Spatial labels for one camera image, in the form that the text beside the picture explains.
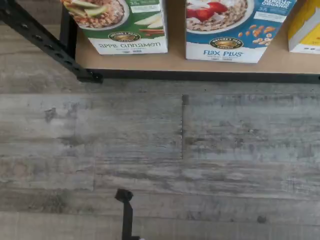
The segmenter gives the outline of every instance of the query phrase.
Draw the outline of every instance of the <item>apple cinnamon oatmeal box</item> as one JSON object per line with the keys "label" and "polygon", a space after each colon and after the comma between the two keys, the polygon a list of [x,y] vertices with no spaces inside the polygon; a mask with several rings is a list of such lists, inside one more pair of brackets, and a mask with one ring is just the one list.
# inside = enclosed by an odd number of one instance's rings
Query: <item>apple cinnamon oatmeal box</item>
{"label": "apple cinnamon oatmeal box", "polygon": [[165,0],[62,0],[101,55],[167,53]]}
{"label": "apple cinnamon oatmeal box", "polygon": [[186,58],[257,63],[296,0],[186,0]]}

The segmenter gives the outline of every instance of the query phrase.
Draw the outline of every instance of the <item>gray wood-look flooring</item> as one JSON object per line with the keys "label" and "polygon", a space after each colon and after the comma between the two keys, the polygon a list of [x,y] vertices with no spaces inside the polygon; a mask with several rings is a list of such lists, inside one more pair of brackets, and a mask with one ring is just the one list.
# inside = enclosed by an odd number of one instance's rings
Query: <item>gray wood-look flooring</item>
{"label": "gray wood-look flooring", "polygon": [[83,84],[0,29],[1,240],[119,240],[117,188],[147,240],[320,239],[319,85]]}

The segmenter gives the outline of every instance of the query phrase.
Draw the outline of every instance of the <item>flax plus cereal box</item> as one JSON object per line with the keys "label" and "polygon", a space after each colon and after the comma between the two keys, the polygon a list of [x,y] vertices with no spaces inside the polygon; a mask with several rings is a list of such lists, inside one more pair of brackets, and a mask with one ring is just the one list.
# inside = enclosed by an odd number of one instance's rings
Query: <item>flax plus cereal box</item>
{"label": "flax plus cereal box", "polygon": [[187,0],[186,58],[257,63],[296,0]]}
{"label": "flax plus cereal box", "polygon": [[307,0],[291,22],[289,51],[320,54],[320,0]]}
{"label": "flax plus cereal box", "polygon": [[61,0],[102,55],[167,53],[165,0]]}

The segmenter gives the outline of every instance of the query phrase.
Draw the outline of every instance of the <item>black metal stand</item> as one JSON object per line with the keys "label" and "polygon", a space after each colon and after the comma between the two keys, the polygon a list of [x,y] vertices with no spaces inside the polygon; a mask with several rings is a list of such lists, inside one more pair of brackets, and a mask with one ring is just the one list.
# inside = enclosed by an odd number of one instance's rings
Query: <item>black metal stand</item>
{"label": "black metal stand", "polygon": [[320,83],[318,74],[85,69],[75,61],[78,27],[64,7],[59,40],[17,4],[15,0],[0,0],[0,20],[74,73],[81,82],[102,83],[103,78],[115,78],[200,80],[224,83]]}
{"label": "black metal stand", "polygon": [[123,203],[123,224],[122,240],[139,240],[139,236],[132,236],[132,222],[134,211],[130,205],[130,200],[134,195],[125,189],[118,189],[115,199]]}

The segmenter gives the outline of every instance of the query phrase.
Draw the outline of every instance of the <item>yellow box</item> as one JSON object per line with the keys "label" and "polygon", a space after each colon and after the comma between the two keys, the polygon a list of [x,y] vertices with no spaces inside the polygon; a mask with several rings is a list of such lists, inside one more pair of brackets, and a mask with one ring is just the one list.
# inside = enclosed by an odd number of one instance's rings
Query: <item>yellow box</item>
{"label": "yellow box", "polygon": [[289,51],[320,54],[320,0],[306,0],[288,32]]}

